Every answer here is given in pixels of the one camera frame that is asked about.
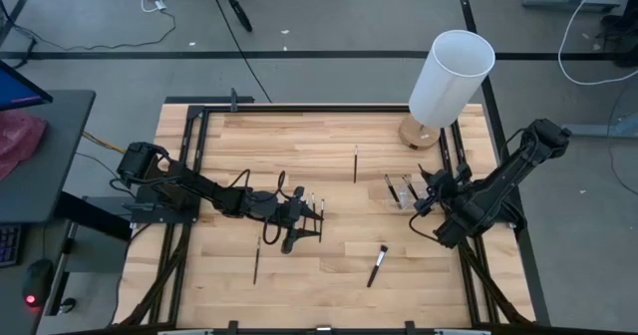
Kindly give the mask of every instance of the monitor screen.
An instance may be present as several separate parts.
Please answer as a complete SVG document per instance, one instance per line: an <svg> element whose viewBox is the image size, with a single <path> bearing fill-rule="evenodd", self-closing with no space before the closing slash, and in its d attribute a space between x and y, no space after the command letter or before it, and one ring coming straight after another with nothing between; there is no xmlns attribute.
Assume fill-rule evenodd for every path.
<svg viewBox="0 0 638 335"><path fill-rule="evenodd" d="M53 98L0 62L0 111L50 103Z"/></svg>

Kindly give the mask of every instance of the black desk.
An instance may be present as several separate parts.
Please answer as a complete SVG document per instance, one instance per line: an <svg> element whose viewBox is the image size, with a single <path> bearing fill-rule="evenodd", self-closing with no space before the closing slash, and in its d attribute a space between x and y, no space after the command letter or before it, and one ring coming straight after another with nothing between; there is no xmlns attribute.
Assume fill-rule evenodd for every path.
<svg viewBox="0 0 638 335"><path fill-rule="evenodd" d="M91 111L92 91L50 92L54 102L24 109L49 123L34 156L20 163L0 181L2 219L43 221L56 208L73 156ZM45 256L57 263L70 221L54 219L46 223ZM22 299L22 280L29 264L43 251L42 223L30 224L22 244L20 265L0 269L0 324L4 334L35 333L42 309L30 309Z"/></svg>

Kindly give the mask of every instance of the wooden tabletop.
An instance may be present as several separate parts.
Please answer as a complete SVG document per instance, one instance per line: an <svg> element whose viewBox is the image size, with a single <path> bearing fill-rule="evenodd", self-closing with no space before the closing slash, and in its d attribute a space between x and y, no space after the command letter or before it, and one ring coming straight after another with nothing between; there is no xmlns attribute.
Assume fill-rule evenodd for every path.
<svg viewBox="0 0 638 335"><path fill-rule="evenodd" d="M155 142L174 159L186 109L165 105L159 120ZM411 232L408 220L414 209L398 209L383 180L387 173L397 191L405 191L401 175L409 174L422 192L425 184L417 164L431 172L442 167L438 146L413 151L401 144L397 129L404 116L212 114L201 173L228 184L250 168L250 186L275 190L279 172L285 170L285 192L303 185L306 195L315 193L317 206L325 199L324 233L321 243L316 237L298 240L289 255L280 252L281 240L262 244L253 285L262 223L224 217L203 201L190 237L178 326L226 328L230 320L239 321L240 328L402 328L408 320L426 328L470 326L458 252ZM475 176L487 175L495 160L481 105L466 106L459 123ZM355 146L358 179L353 183ZM188 154L192 162L194 150ZM418 218L415 227L431 233L442 221L437 209ZM116 322L131 313L154 281L163 229L162 224L153 225L131 244ZM274 233L271 226L268 237ZM492 277L517 309L533 318L512 231L497 224L483 238ZM389 247L388 254L374 284L366 288L381 244ZM486 320L477 279L475 284ZM160 319L166 317L170 285Z"/></svg>

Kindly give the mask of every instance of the lamp base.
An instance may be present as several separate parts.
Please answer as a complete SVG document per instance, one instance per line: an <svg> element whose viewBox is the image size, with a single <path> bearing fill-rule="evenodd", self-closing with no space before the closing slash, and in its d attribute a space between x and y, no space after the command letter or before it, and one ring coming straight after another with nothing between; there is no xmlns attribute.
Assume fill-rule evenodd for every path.
<svg viewBox="0 0 638 335"><path fill-rule="evenodd" d="M399 138L413 150L426 150L439 141L439 129L426 127L412 115L405 117L399 126Z"/></svg>

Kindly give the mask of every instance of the computer mouse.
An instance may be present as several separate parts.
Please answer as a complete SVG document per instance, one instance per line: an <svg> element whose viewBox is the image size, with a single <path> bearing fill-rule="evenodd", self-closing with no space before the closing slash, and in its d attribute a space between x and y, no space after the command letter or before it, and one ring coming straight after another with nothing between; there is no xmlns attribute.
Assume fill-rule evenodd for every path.
<svg viewBox="0 0 638 335"><path fill-rule="evenodd" d="M27 268L22 283L22 298L30 307L44 305L53 282L53 262L49 259L35 261Z"/></svg>

